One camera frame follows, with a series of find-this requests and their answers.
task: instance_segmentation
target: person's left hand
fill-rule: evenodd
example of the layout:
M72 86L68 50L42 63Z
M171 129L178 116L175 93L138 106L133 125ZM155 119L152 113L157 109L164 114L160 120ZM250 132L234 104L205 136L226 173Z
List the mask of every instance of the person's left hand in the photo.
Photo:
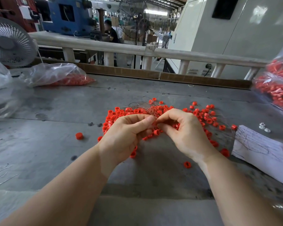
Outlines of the person's left hand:
M100 151L113 157L117 164L125 161L139 141L152 133L156 119L145 114L118 118L98 143Z

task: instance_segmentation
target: white paper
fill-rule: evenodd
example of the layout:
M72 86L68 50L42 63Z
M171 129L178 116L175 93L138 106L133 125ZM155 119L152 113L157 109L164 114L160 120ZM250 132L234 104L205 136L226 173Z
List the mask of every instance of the white paper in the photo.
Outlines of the white paper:
M232 155L283 183L283 143L240 125Z
M19 6L19 9L22 13L22 17L24 19L28 19L28 20L31 20L31 16L30 16L30 7L29 6L26 6L26 5L20 5Z

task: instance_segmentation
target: worker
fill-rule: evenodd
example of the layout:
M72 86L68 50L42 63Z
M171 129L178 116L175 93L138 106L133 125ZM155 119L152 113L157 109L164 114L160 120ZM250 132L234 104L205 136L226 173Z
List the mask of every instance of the worker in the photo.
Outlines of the worker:
M110 35L110 42L112 43L118 43L119 38L117 36L117 32L112 28L112 23L110 20L105 20L105 33Z
M180 123L179 130L171 122ZM271 205L208 141L196 116L171 109L159 118L133 114L120 117L94 147L84 152L0 226L85 226L113 169L125 161L153 124L194 160L211 186L225 226L283 226Z

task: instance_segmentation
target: plastic bag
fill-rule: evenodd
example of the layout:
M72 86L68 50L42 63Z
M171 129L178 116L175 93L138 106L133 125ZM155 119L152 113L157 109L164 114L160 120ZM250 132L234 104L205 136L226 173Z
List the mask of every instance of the plastic bag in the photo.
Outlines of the plastic bag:
M81 86L95 81L72 63L40 63L30 68L22 68L19 79L29 86Z
M253 90L283 112L283 49L264 73L253 79Z
M22 82L13 79L0 63L0 118L11 116L32 93Z

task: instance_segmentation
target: blue machine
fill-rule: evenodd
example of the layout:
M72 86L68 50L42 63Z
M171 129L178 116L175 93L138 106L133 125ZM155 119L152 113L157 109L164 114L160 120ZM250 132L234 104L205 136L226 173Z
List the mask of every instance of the blue machine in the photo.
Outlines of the blue machine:
M43 22L44 30L64 35L89 36L94 20L88 14L88 0L48 0L52 22Z

